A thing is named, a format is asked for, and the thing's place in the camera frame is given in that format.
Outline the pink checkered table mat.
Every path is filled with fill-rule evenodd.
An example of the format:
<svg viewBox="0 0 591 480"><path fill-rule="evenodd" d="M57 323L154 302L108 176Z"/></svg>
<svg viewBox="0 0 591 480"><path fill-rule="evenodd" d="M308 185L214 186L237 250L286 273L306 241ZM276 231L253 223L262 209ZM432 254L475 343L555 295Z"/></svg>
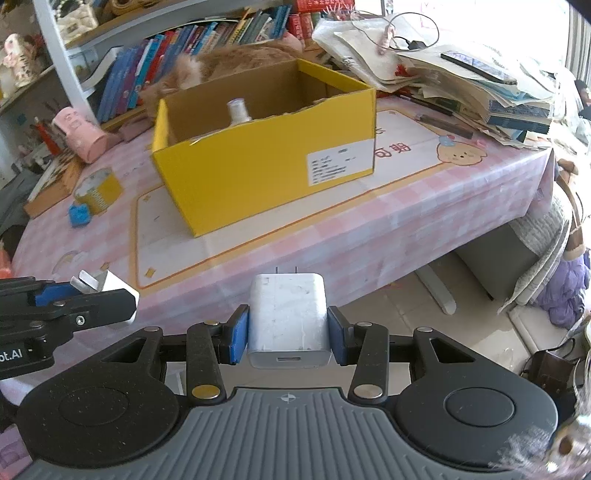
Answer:
<svg viewBox="0 0 591 480"><path fill-rule="evenodd" d="M77 333L51 369L3 381L11 402L140 328L177 334L228 318L259 273L315 272L329 303L349 303L525 215L552 176L548 151L480 135L486 155L476 165L439 165L293 222L280 207L199 239L157 200L164 188L151 142L144 133L99 160L123 188L106 212L74 228L60 202L29 222L12 262L16 275L40 280L109 270L139 291L136 319Z"/></svg>

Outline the wooden chess board box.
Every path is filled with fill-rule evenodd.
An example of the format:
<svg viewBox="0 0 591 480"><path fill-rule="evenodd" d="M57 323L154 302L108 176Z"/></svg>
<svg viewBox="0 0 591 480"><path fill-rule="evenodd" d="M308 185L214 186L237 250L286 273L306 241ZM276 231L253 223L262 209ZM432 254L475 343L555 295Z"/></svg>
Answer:
<svg viewBox="0 0 591 480"><path fill-rule="evenodd" d="M24 205L27 215L34 219L70 196L85 166L70 150L56 156L27 198Z"/></svg>

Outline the pink cylindrical humidifier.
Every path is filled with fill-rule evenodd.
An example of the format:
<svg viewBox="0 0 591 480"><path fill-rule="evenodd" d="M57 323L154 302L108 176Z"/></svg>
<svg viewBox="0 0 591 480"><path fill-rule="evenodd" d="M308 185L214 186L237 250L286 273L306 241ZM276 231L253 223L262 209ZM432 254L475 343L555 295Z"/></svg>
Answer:
<svg viewBox="0 0 591 480"><path fill-rule="evenodd" d="M107 150L107 133L72 107L60 110L52 125L62 134L66 145L87 164L94 163Z"/></svg>

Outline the blue block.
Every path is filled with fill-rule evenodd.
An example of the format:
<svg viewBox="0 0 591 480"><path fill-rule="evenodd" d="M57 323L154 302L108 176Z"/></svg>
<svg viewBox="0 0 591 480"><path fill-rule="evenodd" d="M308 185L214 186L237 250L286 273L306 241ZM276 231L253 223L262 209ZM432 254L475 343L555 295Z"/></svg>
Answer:
<svg viewBox="0 0 591 480"><path fill-rule="evenodd" d="M68 209L68 217L73 228L80 228L90 223L92 213L86 204L72 204Z"/></svg>

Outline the small white metal clip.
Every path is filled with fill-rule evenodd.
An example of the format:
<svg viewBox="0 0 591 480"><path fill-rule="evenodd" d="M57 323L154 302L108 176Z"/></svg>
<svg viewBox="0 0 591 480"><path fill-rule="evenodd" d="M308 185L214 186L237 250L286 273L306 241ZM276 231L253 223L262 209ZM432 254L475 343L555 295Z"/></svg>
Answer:
<svg viewBox="0 0 591 480"><path fill-rule="evenodd" d="M77 276L71 277L70 285L82 294L95 294L123 289L134 297L135 307L138 307L139 304L139 292L109 270L101 271L97 275L92 275L85 270L81 270Z"/></svg>

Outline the row of lower shelf books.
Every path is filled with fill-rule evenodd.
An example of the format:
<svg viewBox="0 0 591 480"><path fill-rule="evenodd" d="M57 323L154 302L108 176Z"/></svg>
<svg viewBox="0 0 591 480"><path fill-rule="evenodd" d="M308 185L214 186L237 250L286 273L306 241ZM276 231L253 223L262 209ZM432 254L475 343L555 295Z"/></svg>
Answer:
<svg viewBox="0 0 591 480"><path fill-rule="evenodd" d="M110 49L94 69L97 85L89 89L96 120L109 122L143 107L140 92L167 73L180 54L194 56L228 45L297 39L287 32L290 19L288 4L246 8L238 15L192 21L135 45Z"/></svg>

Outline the white pump bottle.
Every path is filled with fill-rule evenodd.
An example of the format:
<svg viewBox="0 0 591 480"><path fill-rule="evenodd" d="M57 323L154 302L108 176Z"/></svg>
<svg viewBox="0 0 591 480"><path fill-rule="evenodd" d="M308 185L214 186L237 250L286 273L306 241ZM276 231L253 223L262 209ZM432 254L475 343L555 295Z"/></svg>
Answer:
<svg viewBox="0 0 591 480"><path fill-rule="evenodd" d="M245 105L245 99L243 98L235 98L228 101L228 113L231 125L249 123L252 121L252 117L250 117L249 111L247 111Z"/></svg>

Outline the stack of papers and bags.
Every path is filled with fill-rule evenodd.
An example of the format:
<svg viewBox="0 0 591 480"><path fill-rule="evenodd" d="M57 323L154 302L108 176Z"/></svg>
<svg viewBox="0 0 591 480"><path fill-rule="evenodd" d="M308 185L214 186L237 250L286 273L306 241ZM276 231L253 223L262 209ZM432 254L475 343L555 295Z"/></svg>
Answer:
<svg viewBox="0 0 591 480"><path fill-rule="evenodd" d="M570 153L585 147L576 138L579 117L572 75L552 76L536 64L506 63L507 83L493 81L448 59L450 47L385 48L387 24L376 19L322 19L312 39L370 86L387 93L405 88L413 99L445 111L504 145L556 146Z"/></svg>

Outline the orange fluffy cat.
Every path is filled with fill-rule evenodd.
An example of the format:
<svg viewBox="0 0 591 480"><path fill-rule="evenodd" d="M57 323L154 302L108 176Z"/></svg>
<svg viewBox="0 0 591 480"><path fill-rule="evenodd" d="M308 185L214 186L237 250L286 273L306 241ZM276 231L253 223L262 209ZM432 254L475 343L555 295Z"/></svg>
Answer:
<svg viewBox="0 0 591 480"><path fill-rule="evenodd" d="M228 45L194 56L180 54L171 69L140 92L145 113L152 121L159 101L180 90L242 71L301 58L304 48L297 39Z"/></svg>

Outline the white bookshelf frame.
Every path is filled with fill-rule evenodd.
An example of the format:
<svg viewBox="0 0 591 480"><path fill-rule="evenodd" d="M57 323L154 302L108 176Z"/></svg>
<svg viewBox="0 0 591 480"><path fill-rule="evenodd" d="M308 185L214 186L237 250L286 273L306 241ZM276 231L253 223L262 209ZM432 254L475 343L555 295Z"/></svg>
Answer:
<svg viewBox="0 0 591 480"><path fill-rule="evenodd" d="M88 101L90 92L82 87L74 61L82 58L89 70L114 47L128 47L162 31L192 21L238 15L246 8L264 9L277 1L161 1L145 9L136 9L99 25L66 44L59 33L48 1L33 3L47 50L70 105L90 121L96 120Z"/></svg>

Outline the yellow cardboard box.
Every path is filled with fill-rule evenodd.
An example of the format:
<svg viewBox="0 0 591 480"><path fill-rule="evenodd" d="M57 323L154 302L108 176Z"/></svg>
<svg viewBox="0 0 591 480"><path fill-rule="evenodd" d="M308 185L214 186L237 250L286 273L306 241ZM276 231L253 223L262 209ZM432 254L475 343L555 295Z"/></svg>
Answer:
<svg viewBox="0 0 591 480"><path fill-rule="evenodd" d="M252 121L230 124L228 101ZM194 236L374 171L374 88L294 59L160 100L152 160Z"/></svg>

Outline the white usb charger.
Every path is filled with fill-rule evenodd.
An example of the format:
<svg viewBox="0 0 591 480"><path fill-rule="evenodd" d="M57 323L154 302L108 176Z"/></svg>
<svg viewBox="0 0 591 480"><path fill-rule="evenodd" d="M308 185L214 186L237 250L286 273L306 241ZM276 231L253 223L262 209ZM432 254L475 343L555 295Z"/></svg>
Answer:
<svg viewBox="0 0 591 480"><path fill-rule="evenodd" d="M321 275L273 273L253 279L247 353L256 369L314 369L329 363L328 304Z"/></svg>

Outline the yellow tape roll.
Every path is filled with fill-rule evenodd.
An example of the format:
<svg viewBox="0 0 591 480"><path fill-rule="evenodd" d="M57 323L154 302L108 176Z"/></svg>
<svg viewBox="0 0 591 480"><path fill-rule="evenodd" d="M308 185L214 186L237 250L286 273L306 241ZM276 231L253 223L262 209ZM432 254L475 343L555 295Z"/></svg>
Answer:
<svg viewBox="0 0 591 480"><path fill-rule="evenodd" d="M123 188L111 168L87 176L74 190L74 198L88 207L92 216L106 211L122 194Z"/></svg>

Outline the red book box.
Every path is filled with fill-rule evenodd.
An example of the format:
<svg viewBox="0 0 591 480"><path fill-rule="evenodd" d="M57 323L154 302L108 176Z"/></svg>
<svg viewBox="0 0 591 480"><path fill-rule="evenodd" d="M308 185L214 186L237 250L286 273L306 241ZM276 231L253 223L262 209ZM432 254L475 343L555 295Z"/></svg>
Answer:
<svg viewBox="0 0 591 480"><path fill-rule="evenodd" d="M353 0L294 0L297 13L317 13L332 10L352 10L355 8Z"/></svg>

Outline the white rabbit figurine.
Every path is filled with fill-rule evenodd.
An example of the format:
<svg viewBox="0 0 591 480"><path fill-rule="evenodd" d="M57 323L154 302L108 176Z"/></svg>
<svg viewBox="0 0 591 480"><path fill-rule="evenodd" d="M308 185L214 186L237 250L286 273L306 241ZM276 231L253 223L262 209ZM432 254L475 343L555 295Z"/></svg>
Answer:
<svg viewBox="0 0 591 480"><path fill-rule="evenodd" d="M31 36L13 33L6 38L3 51L2 67L6 72L1 74L1 85L4 96L10 97L37 80L37 47Z"/></svg>

